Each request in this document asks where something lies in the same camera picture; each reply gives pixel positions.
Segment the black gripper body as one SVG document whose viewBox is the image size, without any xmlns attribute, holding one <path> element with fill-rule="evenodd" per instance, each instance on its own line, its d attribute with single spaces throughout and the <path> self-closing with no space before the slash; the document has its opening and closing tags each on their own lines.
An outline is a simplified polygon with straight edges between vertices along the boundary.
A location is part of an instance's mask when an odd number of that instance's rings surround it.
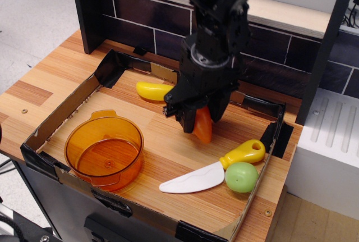
<svg viewBox="0 0 359 242">
<path fill-rule="evenodd" d="M 175 116 L 179 108 L 208 106 L 214 93 L 233 92 L 238 88 L 240 72 L 240 58 L 225 55 L 211 61 L 196 49 L 195 36 L 187 36 L 181 44 L 177 84 L 164 97 L 164 114 L 170 117 Z"/>
</svg>

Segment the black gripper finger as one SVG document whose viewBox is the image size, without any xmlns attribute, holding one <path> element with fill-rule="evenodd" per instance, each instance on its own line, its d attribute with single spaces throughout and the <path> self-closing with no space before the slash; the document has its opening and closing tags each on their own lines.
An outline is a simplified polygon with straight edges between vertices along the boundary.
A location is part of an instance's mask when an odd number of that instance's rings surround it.
<svg viewBox="0 0 359 242">
<path fill-rule="evenodd" d="M 183 128 L 184 133 L 192 133 L 194 130 L 196 108 L 179 108 L 175 114 L 175 119 Z"/>
<path fill-rule="evenodd" d="M 218 122 L 222 118 L 229 104 L 230 97 L 230 91 L 218 91 L 210 97 L 208 109 L 213 122 Z"/>
</svg>

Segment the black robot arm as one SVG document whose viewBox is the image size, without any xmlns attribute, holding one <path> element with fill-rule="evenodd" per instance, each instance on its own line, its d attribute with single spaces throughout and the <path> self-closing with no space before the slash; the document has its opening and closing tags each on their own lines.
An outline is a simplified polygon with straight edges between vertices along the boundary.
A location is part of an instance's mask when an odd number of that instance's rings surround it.
<svg viewBox="0 0 359 242">
<path fill-rule="evenodd" d="M 249 43 L 247 0 L 189 0 L 197 31 L 182 41 L 179 77 L 165 95 L 163 111 L 174 116 L 184 132 L 194 131 L 197 112 L 208 107 L 219 121 L 231 93 L 238 88 L 240 53 Z"/>
</svg>

